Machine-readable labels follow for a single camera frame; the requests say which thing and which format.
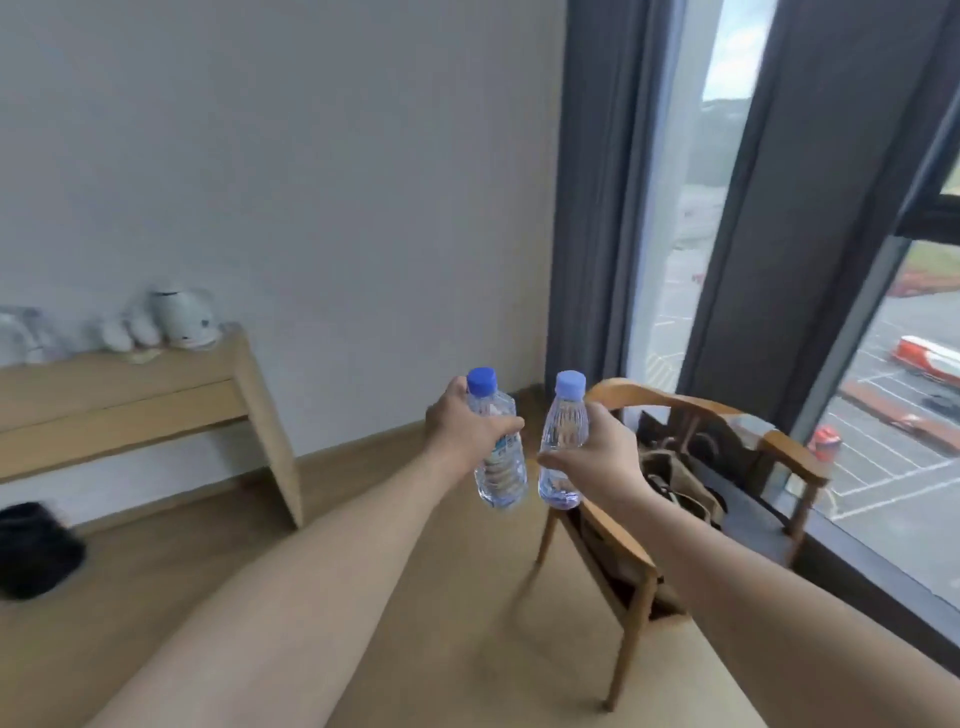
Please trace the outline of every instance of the bottle with dark blue cap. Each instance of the bottle with dark blue cap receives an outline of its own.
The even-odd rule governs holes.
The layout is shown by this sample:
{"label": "bottle with dark blue cap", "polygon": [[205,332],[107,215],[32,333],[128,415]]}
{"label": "bottle with dark blue cap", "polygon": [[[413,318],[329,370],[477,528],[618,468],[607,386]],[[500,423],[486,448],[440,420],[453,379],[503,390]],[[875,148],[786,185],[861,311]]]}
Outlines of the bottle with dark blue cap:
{"label": "bottle with dark blue cap", "polygon": [[[496,372],[477,367],[467,374],[467,404],[478,415],[515,415],[516,403],[496,388]],[[519,435],[501,437],[474,471],[480,497],[494,508],[507,508],[527,492],[527,466]]]}
{"label": "bottle with dark blue cap", "polygon": [[[584,406],[587,378],[573,370],[560,372],[557,375],[555,392],[557,398],[550,405],[546,424],[543,426],[541,452],[578,448],[587,441],[589,434],[587,408]],[[580,503],[580,492],[560,471],[540,468],[537,490],[544,502],[552,508],[565,511]]]}

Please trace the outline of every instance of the black trash bin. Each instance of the black trash bin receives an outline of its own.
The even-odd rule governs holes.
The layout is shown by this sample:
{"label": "black trash bin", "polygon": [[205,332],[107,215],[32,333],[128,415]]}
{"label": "black trash bin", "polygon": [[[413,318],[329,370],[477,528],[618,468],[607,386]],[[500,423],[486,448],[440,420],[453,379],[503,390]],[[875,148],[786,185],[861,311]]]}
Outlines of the black trash bin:
{"label": "black trash bin", "polygon": [[0,510],[0,594],[24,600],[56,587],[84,562],[86,546],[42,503]]}

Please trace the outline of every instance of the curtain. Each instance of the curtain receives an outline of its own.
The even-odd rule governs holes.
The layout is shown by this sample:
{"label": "curtain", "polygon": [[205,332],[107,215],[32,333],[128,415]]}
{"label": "curtain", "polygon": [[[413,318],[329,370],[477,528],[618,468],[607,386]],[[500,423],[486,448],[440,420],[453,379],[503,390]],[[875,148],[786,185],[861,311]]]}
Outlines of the curtain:
{"label": "curtain", "polygon": [[674,5],[569,0],[546,383],[623,376]]}

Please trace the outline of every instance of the right arm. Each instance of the right arm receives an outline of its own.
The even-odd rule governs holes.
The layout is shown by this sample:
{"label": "right arm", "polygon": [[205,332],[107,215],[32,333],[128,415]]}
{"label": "right arm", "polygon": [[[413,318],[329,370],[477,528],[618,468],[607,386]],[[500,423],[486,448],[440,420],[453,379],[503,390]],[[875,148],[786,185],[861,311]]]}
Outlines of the right arm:
{"label": "right arm", "polygon": [[960,681],[850,606],[656,494],[636,436],[588,404],[582,448],[540,456],[636,538],[771,728],[960,726]]}

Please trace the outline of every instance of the left hand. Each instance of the left hand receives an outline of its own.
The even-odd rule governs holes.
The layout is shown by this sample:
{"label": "left hand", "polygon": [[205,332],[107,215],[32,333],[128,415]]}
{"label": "left hand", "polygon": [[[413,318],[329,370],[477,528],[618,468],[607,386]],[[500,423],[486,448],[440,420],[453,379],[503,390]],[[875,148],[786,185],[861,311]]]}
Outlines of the left hand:
{"label": "left hand", "polygon": [[436,456],[457,480],[493,452],[496,441],[523,428],[523,418],[482,417],[467,406],[467,378],[454,377],[426,411],[424,452]]}

